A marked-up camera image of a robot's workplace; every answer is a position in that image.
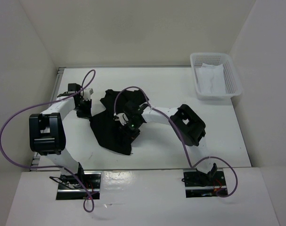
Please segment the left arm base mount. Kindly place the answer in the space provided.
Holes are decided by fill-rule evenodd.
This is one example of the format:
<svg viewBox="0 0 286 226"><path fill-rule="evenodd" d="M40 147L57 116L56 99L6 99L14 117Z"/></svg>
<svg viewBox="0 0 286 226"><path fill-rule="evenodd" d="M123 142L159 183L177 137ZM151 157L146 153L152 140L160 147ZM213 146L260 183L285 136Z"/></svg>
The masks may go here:
<svg viewBox="0 0 286 226"><path fill-rule="evenodd" d="M82 184L73 176L60 175L59 177L49 176L53 182L57 183L56 200L84 200L90 199L87 190L94 200L100 199L101 172L86 171L82 176Z"/></svg>

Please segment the black pleated skirt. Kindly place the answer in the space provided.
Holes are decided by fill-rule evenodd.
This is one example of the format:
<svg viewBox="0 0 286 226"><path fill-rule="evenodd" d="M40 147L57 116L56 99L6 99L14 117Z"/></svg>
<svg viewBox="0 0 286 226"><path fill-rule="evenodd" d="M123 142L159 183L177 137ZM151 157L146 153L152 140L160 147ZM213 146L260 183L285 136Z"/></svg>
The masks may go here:
<svg viewBox="0 0 286 226"><path fill-rule="evenodd" d="M105 91L105 96L100 99L106 109L90 118L90 127L98 144L103 148L123 155L131 154L133 141L122 137L119 130L120 123L114 120L114 114L123 113L124 107L129 101L136 105L147 103L141 90L120 92L108 89Z"/></svg>

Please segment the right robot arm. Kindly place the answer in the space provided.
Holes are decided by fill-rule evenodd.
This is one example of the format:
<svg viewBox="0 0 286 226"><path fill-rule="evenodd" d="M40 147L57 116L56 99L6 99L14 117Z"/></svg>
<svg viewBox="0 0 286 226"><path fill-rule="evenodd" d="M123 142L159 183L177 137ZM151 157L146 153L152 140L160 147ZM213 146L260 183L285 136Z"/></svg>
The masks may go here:
<svg viewBox="0 0 286 226"><path fill-rule="evenodd" d="M186 104L178 108L156 108L148 104L136 105L129 101L123 113L115 114L114 119L120 123L120 131L124 136L134 141L140 134L140 127L144 123L154 122L171 125L178 139L181 141L187 161L193 167L188 151L188 146L199 146L205 137L205 123Z"/></svg>

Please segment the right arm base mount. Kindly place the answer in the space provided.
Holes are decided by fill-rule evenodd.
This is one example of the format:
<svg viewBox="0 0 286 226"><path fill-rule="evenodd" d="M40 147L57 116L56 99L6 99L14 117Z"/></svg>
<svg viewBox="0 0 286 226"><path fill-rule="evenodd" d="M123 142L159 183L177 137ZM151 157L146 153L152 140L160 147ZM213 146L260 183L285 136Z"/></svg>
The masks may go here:
<svg viewBox="0 0 286 226"><path fill-rule="evenodd" d="M215 173L212 179L202 172L184 171L181 181L184 183L186 198L217 197L228 195L226 180L222 170Z"/></svg>

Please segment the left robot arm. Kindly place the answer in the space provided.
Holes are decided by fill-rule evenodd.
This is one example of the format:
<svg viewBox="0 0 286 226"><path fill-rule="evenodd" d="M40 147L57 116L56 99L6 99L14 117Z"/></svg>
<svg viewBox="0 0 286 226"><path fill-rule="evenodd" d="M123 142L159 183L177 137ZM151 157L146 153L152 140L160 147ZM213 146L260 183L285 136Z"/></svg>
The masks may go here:
<svg viewBox="0 0 286 226"><path fill-rule="evenodd" d="M66 148L66 136L63 120L71 112L76 111L79 118L91 117L91 95L93 89L81 91L81 85L69 83L68 90L59 94L48 109L29 117L30 148L41 156L46 156L56 166L61 166L61 175L73 187L84 186L86 177L83 167Z"/></svg>

